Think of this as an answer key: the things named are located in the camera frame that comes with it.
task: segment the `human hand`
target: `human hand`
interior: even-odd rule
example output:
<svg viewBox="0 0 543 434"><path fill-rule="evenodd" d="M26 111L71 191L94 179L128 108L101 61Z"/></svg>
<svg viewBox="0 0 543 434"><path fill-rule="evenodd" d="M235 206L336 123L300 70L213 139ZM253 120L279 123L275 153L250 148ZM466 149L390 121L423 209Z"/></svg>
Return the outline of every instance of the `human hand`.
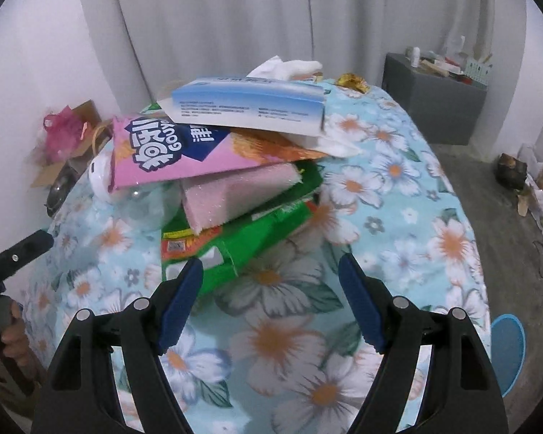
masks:
<svg viewBox="0 0 543 434"><path fill-rule="evenodd" d="M13 323L1 333L1 340L6 345L4 356L12 358L19 367L25 367L30 363L30 346L28 336L24 332L24 321L20 313L20 307L12 301L10 311L14 319Z"/></svg>

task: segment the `gray floor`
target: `gray floor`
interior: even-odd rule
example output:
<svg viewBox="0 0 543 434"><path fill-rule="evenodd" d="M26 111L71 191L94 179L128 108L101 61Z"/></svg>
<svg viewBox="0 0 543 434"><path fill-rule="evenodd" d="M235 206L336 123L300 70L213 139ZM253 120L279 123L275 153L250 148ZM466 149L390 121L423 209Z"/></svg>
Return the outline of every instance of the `gray floor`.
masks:
<svg viewBox="0 0 543 434"><path fill-rule="evenodd" d="M533 240L542 240L530 214L517 214L517 197L497 184L492 166L466 148L433 145L475 231L485 273L491 318L511 313L523 323L525 365L505 397L511 433L543 395L543 280Z"/></svg>

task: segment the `barcode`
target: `barcode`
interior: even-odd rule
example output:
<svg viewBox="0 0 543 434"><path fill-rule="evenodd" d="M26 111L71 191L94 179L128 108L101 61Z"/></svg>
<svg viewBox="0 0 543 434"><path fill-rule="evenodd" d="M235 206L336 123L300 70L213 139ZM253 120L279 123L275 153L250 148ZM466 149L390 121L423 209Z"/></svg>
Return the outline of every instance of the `barcode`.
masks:
<svg viewBox="0 0 543 434"><path fill-rule="evenodd" d="M169 240L167 242L167 252L170 253L172 251L185 251L185 240Z"/></svg>

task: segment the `floral bedsheet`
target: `floral bedsheet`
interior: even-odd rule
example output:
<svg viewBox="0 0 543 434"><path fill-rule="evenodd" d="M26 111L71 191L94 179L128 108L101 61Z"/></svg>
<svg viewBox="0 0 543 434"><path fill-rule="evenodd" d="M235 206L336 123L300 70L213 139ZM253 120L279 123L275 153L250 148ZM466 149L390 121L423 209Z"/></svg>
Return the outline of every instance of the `floral bedsheet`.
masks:
<svg viewBox="0 0 543 434"><path fill-rule="evenodd" d="M198 302L177 345L161 357L194 432L348 430L381 358L361 340L337 281L346 250L366 274L420 308L465 308L490 350L475 237L429 145L381 89L361 95L322 85L330 90L326 122L363 153L320 161L315 215ZM30 341L45 365L78 309L120 311L161 280L160 233L114 220L86 176L50 232L55 247L37 261L24 302ZM399 429L416 419L429 360L423 348ZM142 430L119 351L113 366L126 421Z"/></svg>

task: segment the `finger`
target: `finger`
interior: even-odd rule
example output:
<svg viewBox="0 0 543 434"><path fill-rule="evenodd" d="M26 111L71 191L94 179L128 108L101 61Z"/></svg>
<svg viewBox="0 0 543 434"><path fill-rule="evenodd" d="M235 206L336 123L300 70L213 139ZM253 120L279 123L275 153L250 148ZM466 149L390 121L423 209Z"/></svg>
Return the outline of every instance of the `finger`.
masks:
<svg viewBox="0 0 543 434"><path fill-rule="evenodd" d="M18 305L18 302L12 301L12 305L10 306L10 311L12 313L12 316L16 320L20 320L22 318L22 313L20 313L20 306Z"/></svg>
<svg viewBox="0 0 543 434"><path fill-rule="evenodd" d="M14 344L9 344L2 351L6 357L17 359L28 354L28 341L18 341Z"/></svg>
<svg viewBox="0 0 543 434"><path fill-rule="evenodd" d="M28 364L30 364L30 357L28 354L25 356L14 358L16 361L16 364L18 364L19 367L26 367Z"/></svg>
<svg viewBox="0 0 543 434"><path fill-rule="evenodd" d="M11 324L2 332L2 342L4 344L10 344L25 338L26 333L24 333L24 321L22 320L16 320L14 324Z"/></svg>

